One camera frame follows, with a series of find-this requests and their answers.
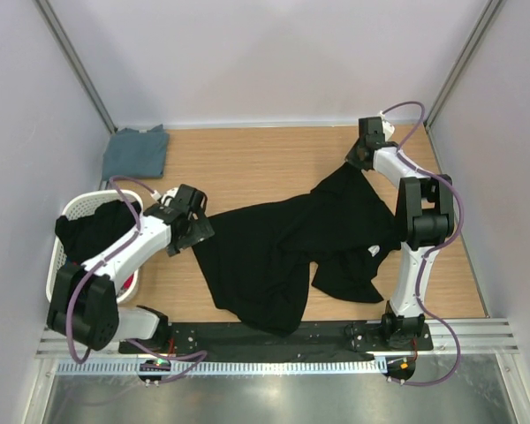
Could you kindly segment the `black t-shirt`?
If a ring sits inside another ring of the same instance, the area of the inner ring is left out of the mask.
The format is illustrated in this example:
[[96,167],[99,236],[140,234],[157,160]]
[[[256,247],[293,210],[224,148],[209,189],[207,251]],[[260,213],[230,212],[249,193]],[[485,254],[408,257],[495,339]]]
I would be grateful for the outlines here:
[[345,163],[307,194],[211,216],[193,247],[216,308],[280,337],[300,325],[311,287],[377,304],[373,284],[400,248],[394,216],[365,175]]

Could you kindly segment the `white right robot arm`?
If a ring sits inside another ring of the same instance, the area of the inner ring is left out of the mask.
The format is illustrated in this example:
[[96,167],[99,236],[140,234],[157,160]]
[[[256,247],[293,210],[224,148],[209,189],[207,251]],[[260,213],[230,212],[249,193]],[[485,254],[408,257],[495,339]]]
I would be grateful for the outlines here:
[[454,232],[454,206],[449,177],[413,162],[390,140],[393,133],[393,125],[382,115],[361,118],[359,138],[345,160],[384,175],[397,188],[395,226],[402,257],[397,287],[378,332],[387,347],[398,350],[423,336],[428,280],[442,244]]

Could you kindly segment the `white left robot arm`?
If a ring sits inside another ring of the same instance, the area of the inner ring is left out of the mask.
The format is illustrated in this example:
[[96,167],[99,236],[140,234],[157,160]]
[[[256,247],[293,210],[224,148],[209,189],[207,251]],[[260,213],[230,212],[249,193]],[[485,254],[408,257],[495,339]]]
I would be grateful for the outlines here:
[[180,254],[211,238],[214,231],[203,191],[180,185],[152,196],[151,206],[137,210],[131,203],[136,197],[133,191],[113,187],[88,193],[96,201],[122,200],[134,219],[131,229],[82,263],[69,262],[61,243],[54,245],[46,285],[46,325],[65,337],[69,353],[79,363],[86,359],[79,348],[99,352],[118,343],[121,351],[158,353],[170,342],[166,314],[149,307],[123,307],[118,294],[153,255]]

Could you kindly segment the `folded teal t-shirt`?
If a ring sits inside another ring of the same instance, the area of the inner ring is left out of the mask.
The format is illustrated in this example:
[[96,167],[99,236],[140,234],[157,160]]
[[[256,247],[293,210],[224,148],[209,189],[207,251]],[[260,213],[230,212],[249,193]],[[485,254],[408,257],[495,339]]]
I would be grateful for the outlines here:
[[111,177],[162,178],[170,135],[162,125],[124,128],[110,137],[102,158],[102,181]]

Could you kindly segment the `pink garment in basket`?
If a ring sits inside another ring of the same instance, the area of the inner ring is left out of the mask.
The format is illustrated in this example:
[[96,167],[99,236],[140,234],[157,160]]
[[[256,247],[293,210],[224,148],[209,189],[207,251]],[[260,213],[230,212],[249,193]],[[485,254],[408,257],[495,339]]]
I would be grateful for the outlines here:
[[118,296],[125,296],[129,293],[133,293],[136,291],[136,280],[137,276],[136,274],[133,274],[132,276],[128,277],[123,285],[120,287],[120,290],[118,292]]

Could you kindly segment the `white laundry basket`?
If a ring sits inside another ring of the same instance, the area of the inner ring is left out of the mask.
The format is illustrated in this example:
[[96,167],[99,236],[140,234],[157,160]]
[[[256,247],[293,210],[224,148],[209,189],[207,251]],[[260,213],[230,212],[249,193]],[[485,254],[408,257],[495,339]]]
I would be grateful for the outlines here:
[[[113,189],[84,193],[69,201],[65,205],[61,215],[66,216],[69,220],[74,220],[83,216],[91,216],[102,204],[114,200],[121,200],[121,196]],[[66,264],[66,262],[67,256],[64,253],[63,244],[59,238],[55,238],[45,288],[47,301],[51,301],[57,272]],[[137,269],[133,274],[136,274],[137,276],[136,291],[125,296],[117,295],[117,303],[119,305],[132,300],[139,289],[140,271]]]

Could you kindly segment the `black clothes pile in basket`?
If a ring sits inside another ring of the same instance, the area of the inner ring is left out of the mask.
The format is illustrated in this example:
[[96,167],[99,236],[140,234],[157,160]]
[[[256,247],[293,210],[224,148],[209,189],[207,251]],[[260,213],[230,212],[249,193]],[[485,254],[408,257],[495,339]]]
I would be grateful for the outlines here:
[[132,212],[121,200],[100,205],[92,215],[56,220],[55,234],[68,262],[82,263],[95,257],[123,237],[133,226]]

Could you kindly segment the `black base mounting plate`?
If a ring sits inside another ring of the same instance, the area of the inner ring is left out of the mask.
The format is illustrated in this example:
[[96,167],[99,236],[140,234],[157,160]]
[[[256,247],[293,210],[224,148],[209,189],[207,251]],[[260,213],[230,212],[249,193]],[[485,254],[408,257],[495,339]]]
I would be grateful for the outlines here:
[[416,341],[383,338],[379,322],[302,322],[287,337],[251,329],[239,322],[177,322],[170,325],[162,352],[178,356],[205,350],[211,362],[330,363],[366,360],[377,352],[420,352],[434,349],[428,325]]

